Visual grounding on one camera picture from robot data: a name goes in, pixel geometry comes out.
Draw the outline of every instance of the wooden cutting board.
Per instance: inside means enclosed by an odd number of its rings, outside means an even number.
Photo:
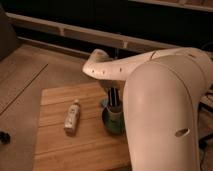
[[[130,165],[126,135],[111,135],[102,123],[104,98],[97,82],[42,92],[34,171],[113,170]],[[70,137],[63,127],[75,99],[81,116],[76,135]]]

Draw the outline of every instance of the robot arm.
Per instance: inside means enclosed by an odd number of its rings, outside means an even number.
[[[106,53],[94,51],[83,71],[97,79],[126,80],[124,118],[133,170],[199,171],[197,106],[213,82],[208,55],[179,48],[102,62],[106,59]]]

